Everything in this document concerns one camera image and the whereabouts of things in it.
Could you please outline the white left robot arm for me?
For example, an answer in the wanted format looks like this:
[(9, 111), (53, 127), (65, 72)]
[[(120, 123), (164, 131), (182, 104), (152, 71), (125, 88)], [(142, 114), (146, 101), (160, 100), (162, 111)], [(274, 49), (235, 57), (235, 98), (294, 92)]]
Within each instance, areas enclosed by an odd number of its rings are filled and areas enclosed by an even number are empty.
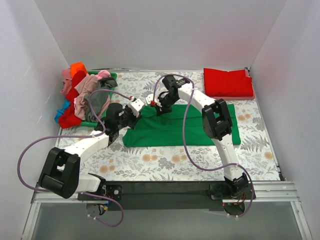
[(111, 145), (121, 129), (133, 129), (144, 106), (140, 99), (126, 106), (111, 103), (91, 137), (64, 149), (54, 147), (49, 151), (38, 180), (39, 186), (65, 199), (82, 192), (89, 192), (95, 200), (103, 199), (107, 193), (106, 180), (93, 173), (81, 174), (81, 163)]

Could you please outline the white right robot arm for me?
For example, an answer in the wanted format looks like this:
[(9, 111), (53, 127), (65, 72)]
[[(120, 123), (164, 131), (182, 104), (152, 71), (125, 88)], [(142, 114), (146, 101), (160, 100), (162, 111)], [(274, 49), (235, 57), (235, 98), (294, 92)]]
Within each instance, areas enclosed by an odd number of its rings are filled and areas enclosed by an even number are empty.
[[(249, 181), (251, 180), (246, 169), (239, 164), (233, 141), (232, 141), (232, 119), (223, 99), (215, 100), (196, 89), (195, 83), (186, 76), (179, 74), (165, 74), (155, 82), (154, 92), (158, 83), (162, 82), (167, 93), (164, 97), (153, 93), (150, 105), (154, 106), (157, 114), (165, 114), (178, 100), (187, 101), (187, 106), (182, 122), (183, 147), (190, 162), (199, 170), (213, 172), (223, 169), (224, 181), (227, 195), (237, 199), (245, 194)], [(197, 165), (191, 158), (186, 142), (186, 121), (190, 106), (196, 108), (202, 116), (203, 131), (214, 143), (222, 166), (216, 168), (203, 168)]]

